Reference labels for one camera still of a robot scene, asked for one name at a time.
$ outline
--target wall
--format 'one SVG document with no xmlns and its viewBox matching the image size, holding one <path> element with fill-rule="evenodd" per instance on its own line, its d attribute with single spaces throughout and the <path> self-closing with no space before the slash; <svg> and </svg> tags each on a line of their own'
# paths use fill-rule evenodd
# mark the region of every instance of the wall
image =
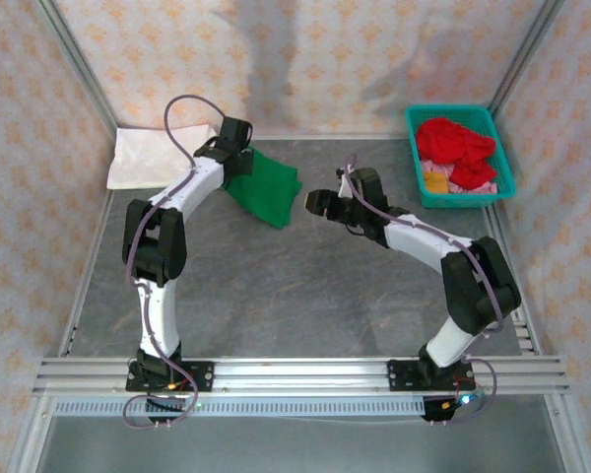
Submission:
<svg viewBox="0 0 591 473">
<path fill-rule="evenodd" d="M 58 344 L 112 142 L 30 0 L 0 0 L 0 471 Z"/>
<path fill-rule="evenodd" d="M 162 127 L 194 92 L 257 132 L 306 134 L 403 133 L 409 103 L 489 102 L 542 3 L 57 0 L 122 124 Z"/>
<path fill-rule="evenodd" d="M 518 174 L 511 247 L 591 442 L 591 0 L 565 2 L 498 124 Z"/>
</svg>

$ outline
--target purple cable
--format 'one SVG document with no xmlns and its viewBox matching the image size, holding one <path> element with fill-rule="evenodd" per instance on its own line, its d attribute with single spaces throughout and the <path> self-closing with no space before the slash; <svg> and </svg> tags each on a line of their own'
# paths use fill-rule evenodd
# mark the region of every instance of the purple cable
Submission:
<svg viewBox="0 0 591 473">
<path fill-rule="evenodd" d="M 186 158 L 188 158 L 188 161 L 190 162 L 190 171 L 188 172 L 188 175 L 172 189 L 171 192 L 169 192 L 162 199 L 160 199 L 158 202 L 156 202 L 154 204 L 154 206 L 149 210 L 149 212 L 147 212 L 147 214 L 140 221 L 140 224 L 138 225 L 138 229 L 136 230 L 136 234 L 134 235 L 134 239 L 131 242 L 131 247 L 129 248 L 129 256 L 127 257 L 127 271 L 125 273 L 125 278 L 126 278 L 127 284 L 129 286 L 131 286 L 132 288 L 136 288 L 136 289 L 143 289 L 145 291 L 145 301 L 144 301 L 143 310 L 142 310 L 143 321 L 145 323 L 147 335 L 149 335 L 149 338 L 151 340 L 151 343 L 152 343 L 154 349 L 156 350 L 156 352 L 158 353 L 160 358 L 162 358 L 162 360 L 167 365 L 169 365 L 173 370 L 179 372 L 182 376 L 184 376 L 186 378 L 186 380 L 188 380 L 188 383 L 193 388 L 192 402 L 181 414 L 179 414 L 179 416 L 175 417 L 172 421 L 166 420 L 166 424 L 169 427 L 171 427 L 173 424 L 175 424 L 177 422 L 180 422 L 182 419 L 184 419 L 186 416 L 188 416 L 188 414 L 190 414 L 190 411 L 192 411 L 194 409 L 195 404 L 197 404 L 197 399 L 199 397 L 199 388 L 197 387 L 197 383 L 192 378 L 192 376 L 190 374 L 188 374 L 188 372 L 186 372 L 181 366 L 172 362 L 170 360 L 170 358 L 163 352 L 162 348 L 160 348 L 160 345 L 158 344 L 158 341 L 156 340 L 156 335 L 154 334 L 153 328 L 151 326 L 151 321 L 149 320 L 149 299 L 151 297 L 151 290 L 149 289 L 149 286 L 147 286 L 146 284 L 139 283 L 138 281 L 134 280 L 131 273 L 132 273 L 133 267 L 134 267 L 134 262 L 135 262 L 135 258 L 136 258 L 136 251 L 138 250 L 138 242 L 140 241 L 140 235 L 142 234 L 143 230 L 147 226 L 149 219 L 151 219 L 151 217 L 156 212 L 158 212 L 158 209 L 160 209 L 160 207 L 162 207 L 162 205 L 166 201 L 168 201 L 173 195 L 175 195 L 177 192 L 179 192 L 179 190 L 181 190 L 182 187 L 184 187 L 188 182 L 190 182 L 190 179 L 193 178 L 193 176 L 195 175 L 195 172 L 197 171 L 197 165 L 195 164 L 195 160 L 193 160 L 192 155 L 190 153 L 188 153 L 188 151 L 186 151 L 186 149 L 184 149 L 184 147 L 181 146 L 181 144 L 173 137 L 173 135 L 170 131 L 170 127 L 168 125 L 168 113 L 170 111 L 170 108 L 177 101 L 180 101 L 182 99 L 195 99 L 198 101 L 202 101 L 204 103 L 207 103 L 209 106 L 211 106 L 221 116 L 225 116 L 224 113 L 214 103 L 212 103 L 211 101 L 209 101 L 207 99 L 204 99 L 203 97 L 195 96 L 192 94 L 185 94 L 182 96 L 177 96 L 166 105 L 166 108 L 164 109 L 164 130 L 166 131 L 166 135 L 168 135 L 168 138 L 173 143 L 173 145 L 175 145 L 177 147 L 177 149 L 179 151 L 181 151 L 182 154 Z M 129 422 L 129 419 L 127 417 L 127 410 L 129 408 L 129 405 L 132 402 L 139 400 L 139 399 L 149 399 L 152 401 L 162 401 L 162 400 L 167 400 L 167 399 L 178 400 L 178 398 L 175 396 L 154 396 L 152 394 L 138 394 L 137 396 L 133 396 L 130 399 L 128 399 L 122 409 L 122 418 L 123 418 L 123 421 L 125 422 L 125 425 L 127 427 L 137 430 L 137 431 L 146 431 L 146 430 L 150 430 L 150 429 L 156 429 L 160 424 L 159 422 L 156 422 L 155 424 L 150 424 L 150 425 L 146 425 L 146 426 L 138 426 L 136 424 L 132 424 L 131 422 Z"/>
<path fill-rule="evenodd" d="M 397 224 L 401 224 L 404 225 L 406 227 L 412 227 L 412 228 L 418 228 L 421 230 L 424 230 L 432 235 L 435 235 L 437 237 L 440 237 L 442 239 L 444 239 L 447 242 L 450 242 L 451 244 L 453 244 L 454 246 L 460 248 L 464 254 L 466 255 L 466 257 L 469 259 L 469 261 L 471 262 L 471 264 L 473 265 L 473 267 L 475 268 L 475 270 L 477 271 L 478 275 L 480 276 L 480 279 L 482 280 L 482 282 L 484 283 L 484 287 L 486 288 L 486 292 L 489 295 L 489 299 L 491 300 L 491 304 L 492 304 L 492 308 L 494 310 L 494 313 L 496 315 L 496 321 L 497 321 L 497 327 L 494 329 L 485 329 L 483 331 L 484 334 L 489 334 L 489 333 L 499 333 L 502 329 L 503 329 L 503 313 L 501 313 L 501 307 L 499 306 L 499 303 L 496 299 L 496 295 L 494 294 L 494 290 L 493 290 L 493 286 L 491 285 L 491 282 L 489 281 L 488 276 L 486 275 L 486 273 L 484 272 L 484 269 L 482 268 L 482 266 L 480 265 L 480 262 L 477 260 L 477 258 L 473 255 L 473 253 L 466 247 L 464 246 L 464 244 L 460 243 L 459 241 L 457 241 L 456 239 L 452 238 L 451 236 L 447 235 L 445 232 L 436 229 L 434 227 L 431 227 L 429 225 L 425 225 L 425 224 L 412 224 L 410 222 L 406 222 L 403 220 L 400 220 L 392 215 L 386 214 L 385 212 L 380 211 L 379 209 L 377 209 L 376 207 L 374 207 L 373 205 L 371 205 L 370 203 L 366 202 L 365 199 L 361 196 L 361 194 L 359 194 L 357 192 L 357 190 L 355 189 L 355 185 L 353 184 L 353 181 L 350 179 L 350 169 L 353 169 L 355 167 L 355 162 L 357 161 L 357 155 L 352 154 L 350 156 L 350 160 L 348 161 L 348 163 L 346 164 L 346 166 L 344 167 L 344 173 L 346 175 L 346 182 L 348 183 L 348 187 L 351 189 L 351 192 L 353 193 L 353 196 L 359 200 L 359 202 L 363 205 L 363 207 L 365 207 L 367 210 L 369 210 L 370 212 L 373 212 L 374 214 L 383 217 L 385 220 L 388 220 L 389 222 L 394 222 Z M 469 358 L 468 355 L 468 351 L 471 349 L 471 347 L 473 347 L 474 345 L 476 345 L 477 343 L 479 343 L 479 341 L 481 340 L 480 337 L 476 338 L 471 345 L 469 345 L 466 348 L 466 352 L 462 358 L 460 359 L 460 361 L 462 363 L 471 363 L 471 362 L 478 362 L 481 363 L 483 365 L 486 365 L 489 369 L 489 371 L 491 372 L 492 375 L 492 393 L 491 396 L 489 397 L 489 400 L 487 401 L 487 403 L 482 406 L 481 409 L 479 409 L 478 411 L 474 412 L 473 414 L 466 416 L 462 419 L 456 419 L 456 420 L 450 420 L 450 421 L 446 421 L 443 422 L 442 424 L 444 426 L 446 426 L 447 424 L 459 424 L 461 422 L 465 422 L 468 421 L 470 419 L 474 419 L 477 416 L 479 416 L 481 413 L 485 412 L 493 403 L 494 403 L 494 399 L 496 397 L 496 373 L 494 372 L 494 368 L 493 366 L 487 362 L 486 360 L 482 359 L 482 358 Z"/>
</svg>

